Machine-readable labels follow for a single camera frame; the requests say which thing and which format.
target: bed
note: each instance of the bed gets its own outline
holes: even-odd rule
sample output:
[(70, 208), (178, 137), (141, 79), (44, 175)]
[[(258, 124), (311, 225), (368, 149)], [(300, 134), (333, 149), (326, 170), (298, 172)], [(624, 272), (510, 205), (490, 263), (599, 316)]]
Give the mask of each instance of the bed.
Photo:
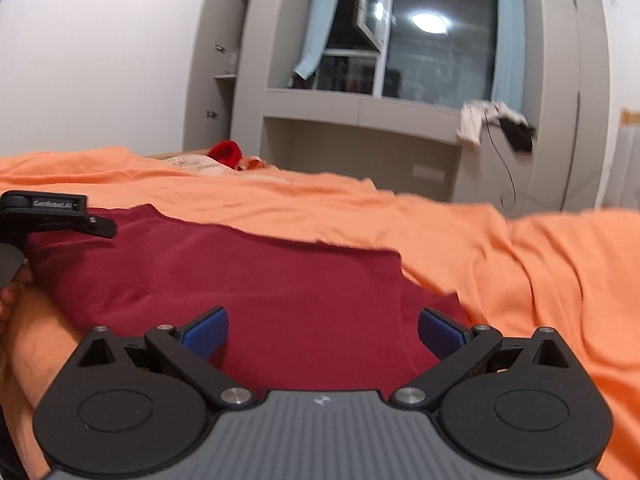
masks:
[[(293, 240), (401, 255), (429, 290), (457, 292), (473, 323), (530, 336), (554, 326), (607, 399), (614, 436), (600, 471), (640, 476), (640, 214), (625, 210), (505, 220), (487, 205), (378, 191), (371, 181), (267, 168), (201, 174), (123, 148), (0, 159), (0, 190), (87, 194), (90, 205), (151, 203), (164, 215)], [(0, 400), (30, 478), (47, 465), (31, 418), (82, 333), (30, 286), (2, 338)]]

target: window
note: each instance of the window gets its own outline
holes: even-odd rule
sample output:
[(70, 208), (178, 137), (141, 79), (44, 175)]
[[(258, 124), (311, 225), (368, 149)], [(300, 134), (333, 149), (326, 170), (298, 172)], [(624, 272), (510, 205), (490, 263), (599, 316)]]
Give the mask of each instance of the window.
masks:
[(451, 108), (487, 100), (497, 5), (498, 0), (339, 0), (314, 88)]
[(490, 99), (497, 22), (497, 0), (394, 0), (386, 72), (397, 86), (383, 95), (450, 108)]

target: human hand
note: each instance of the human hand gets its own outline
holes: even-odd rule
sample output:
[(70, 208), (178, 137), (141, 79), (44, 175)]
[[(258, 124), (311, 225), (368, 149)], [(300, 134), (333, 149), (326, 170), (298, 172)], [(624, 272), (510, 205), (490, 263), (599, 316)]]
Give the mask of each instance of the human hand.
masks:
[(20, 297), (24, 286), (33, 281), (31, 269), (27, 266), (22, 268), (15, 275), (14, 280), (9, 285), (0, 290), (0, 335), (4, 333), (7, 322), (11, 316), (11, 307)]

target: white cloth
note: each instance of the white cloth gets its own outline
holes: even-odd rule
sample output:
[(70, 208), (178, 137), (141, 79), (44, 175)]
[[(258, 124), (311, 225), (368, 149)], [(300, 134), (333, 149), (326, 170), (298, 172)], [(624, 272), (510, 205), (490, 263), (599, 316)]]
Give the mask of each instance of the white cloth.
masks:
[(504, 101), (467, 101), (460, 110), (460, 129), (458, 140), (461, 144), (480, 147), (480, 135), (485, 122), (499, 124), (498, 120), (507, 118), (517, 124), (528, 126), (522, 114), (511, 110)]

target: metal screw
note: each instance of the metal screw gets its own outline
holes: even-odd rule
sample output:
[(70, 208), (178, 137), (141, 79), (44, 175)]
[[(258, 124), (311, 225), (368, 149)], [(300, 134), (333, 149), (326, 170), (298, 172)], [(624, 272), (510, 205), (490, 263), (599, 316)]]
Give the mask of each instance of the metal screw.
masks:
[(410, 386), (406, 386), (404, 388), (396, 390), (396, 392), (394, 393), (394, 398), (400, 404), (411, 406), (412, 404), (423, 402), (423, 400), (427, 398), (427, 394), (425, 394), (424, 391), (422, 391), (420, 388), (412, 388)]
[(227, 404), (246, 404), (252, 398), (252, 394), (246, 388), (227, 388), (220, 393), (220, 399), (224, 400)]

